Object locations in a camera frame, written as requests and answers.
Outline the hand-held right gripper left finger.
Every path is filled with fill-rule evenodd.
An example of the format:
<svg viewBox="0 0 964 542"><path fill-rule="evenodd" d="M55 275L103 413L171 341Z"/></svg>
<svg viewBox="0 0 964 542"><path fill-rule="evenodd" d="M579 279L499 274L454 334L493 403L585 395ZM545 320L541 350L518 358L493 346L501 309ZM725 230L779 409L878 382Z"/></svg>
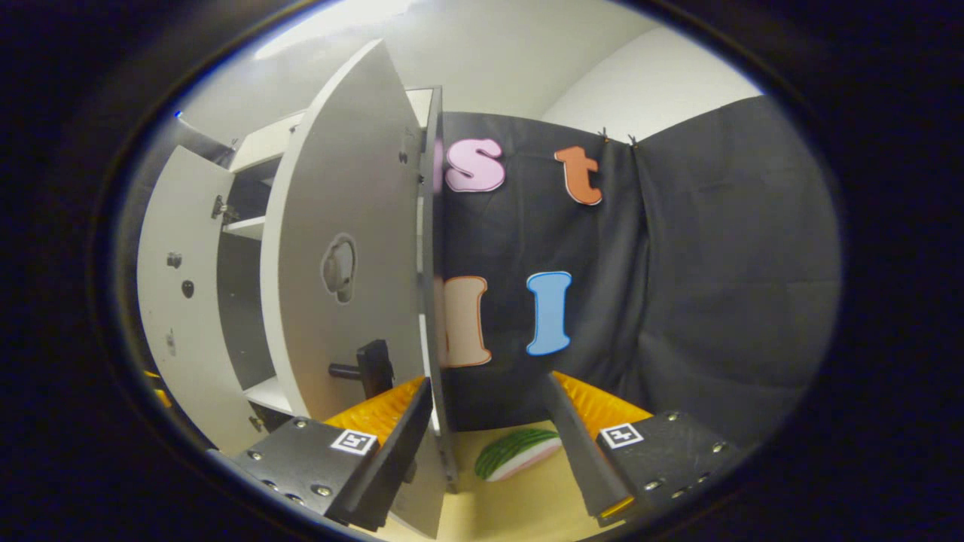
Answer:
<svg viewBox="0 0 964 542"><path fill-rule="evenodd" d="M241 452L207 449L206 455L272 509L336 532L378 531L429 425L431 383L420 378L410 387L385 442L372 432L295 416Z"/></svg>

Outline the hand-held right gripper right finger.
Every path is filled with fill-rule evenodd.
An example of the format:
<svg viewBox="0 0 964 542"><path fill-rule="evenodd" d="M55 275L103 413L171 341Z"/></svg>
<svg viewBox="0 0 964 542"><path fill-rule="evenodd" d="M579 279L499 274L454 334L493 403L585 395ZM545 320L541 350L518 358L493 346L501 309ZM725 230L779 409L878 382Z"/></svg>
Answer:
<svg viewBox="0 0 964 542"><path fill-rule="evenodd" d="M651 414L557 371L541 378L541 397L585 507L602 527L671 514L743 457L688 414Z"/></svg>

